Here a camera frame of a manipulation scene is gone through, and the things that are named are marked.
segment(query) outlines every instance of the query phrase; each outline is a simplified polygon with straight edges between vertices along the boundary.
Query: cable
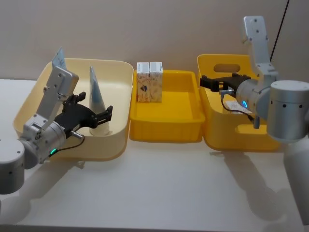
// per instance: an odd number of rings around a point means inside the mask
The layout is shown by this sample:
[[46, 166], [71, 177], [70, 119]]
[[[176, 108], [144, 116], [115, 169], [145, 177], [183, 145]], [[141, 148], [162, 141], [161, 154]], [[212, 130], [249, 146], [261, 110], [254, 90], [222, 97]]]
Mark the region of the cable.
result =
[[72, 148], [76, 148], [76, 147], [82, 145], [84, 143], [84, 141], [85, 141], [85, 137], [83, 137], [82, 141], [78, 145], [69, 146], [69, 147], [65, 147], [65, 148], [62, 148], [62, 149], [54, 149], [54, 150], [52, 150], [52, 152], [49, 155], [49, 157], [52, 157], [54, 154], [56, 154], [59, 151], [64, 151], [64, 150], [69, 150], [69, 149], [72, 149]]
[[226, 106], [225, 106], [224, 103], [223, 103], [223, 99], [221, 99], [221, 104], [222, 104], [222, 106], [223, 106], [223, 108], [224, 108], [225, 110], [227, 110], [227, 111], [229, 111], [229, 112], [238, 112], [238, 113], [242, 113], [242, 114], [246, 115], [246, 116], [248, 117], [248, 119], [249, 119], [251, 122], [254, 121], [254, 118], [253, 118], [250, 114], [248, 114], [248, 113], [246, 113], [246, 112], [243, 112], [243, 111], [241, 111], [241, 110], [230, 110], [230, 109], [227, 109]]
[[286, 14], [286, 11], [288, 9], [289, 3], [290, 3], [290, 0], [287, 1], [285, 9], [284, 9], [284, 13], [283, 13], [283, 17], [282, 17], [282, 20], [281, 20], [281, 23], [280, 23], [279, 31], [278, 31], [278, 34], [277, 34], [277, 37], [276, 37], [275, 44], [274, 44], [274, 47], [272, 49], [271, 55], [270, 55], [270, 61], [272, 60], [272, 56], [274, 55], [274, 52], [275, 52], [275, 48], [276, 48], [276, 45], [277, 45], [277, 41], [278, 41], [278, 38], [279, 38], [279, 34], [280, 34], [280, 31], [281, 31], [281, 28], [282, 28], [282, 25], [283, 25], [283, 21], [284, 21], [285, 14]]

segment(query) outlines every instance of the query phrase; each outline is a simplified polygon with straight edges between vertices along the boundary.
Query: small box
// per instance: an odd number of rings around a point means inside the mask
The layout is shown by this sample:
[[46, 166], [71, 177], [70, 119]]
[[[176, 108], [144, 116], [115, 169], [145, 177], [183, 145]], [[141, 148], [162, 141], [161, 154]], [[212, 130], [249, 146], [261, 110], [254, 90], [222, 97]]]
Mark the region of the small box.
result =
[[149, 62], [137, 63], [137, 101], [150, 102]]
[[150, 101], [162, 102], [162, 62], [150, 62]]

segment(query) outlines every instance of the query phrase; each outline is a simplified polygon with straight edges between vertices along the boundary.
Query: plastic container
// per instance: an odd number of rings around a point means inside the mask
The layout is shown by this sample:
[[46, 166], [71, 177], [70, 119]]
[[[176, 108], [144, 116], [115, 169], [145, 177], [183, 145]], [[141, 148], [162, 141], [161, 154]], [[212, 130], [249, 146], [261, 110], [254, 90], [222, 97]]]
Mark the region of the plastic container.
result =
[[[197, 58], [199, 78], [231, 76], [232, 73], [246, 74], [257, 79], [251, 70], [249, 56], [204, 54]], [[254, 129], [245, 115], [232, 114], [223, 109], [220, 95], [200, 87], [202, 106], [206, 120], [203, 124], [203, 136], [213, 149], [271, 151], [279, 148], [279, 143], [271, 139], [266, 132], [266, 123], [261, 121], [260, 129]], [[226, 95], [224, 101], [236, 99]]]
[[[96, 70], [98, 84], [106, 106], [112, 105], [112, 120], [110, 134], [93, 136], [89, 128], [78, 130], [85, 135], [84, 143], [74, 149], [61, 151], [53, 159], [77, 160], [111, 160], [118, 157], [126, 147], [128, 135], [128, 118], [132, 94], [133, 67], [122, 61], [95, 60], [95, 59], [66, 59], [67, 69], [79, 76], [74, 94], [86, 92], [86, 99], [80, 102], [89, 107], [89, 67]], [[43, 87], [52, 69], [51, 62], [47, 64], [38, 81], [28, 95], [15, 120], [14, 128], [20, 136], [24, 123], [36, 112], [43, 96]], [[79, 140], [70, 137], [63, 147], [76, 145]]]
[[202, 113], [193, 72], [163, 71], [162, 102], [137, 102], [134, 71], [130, 139], [148, 142], [201, 141]]

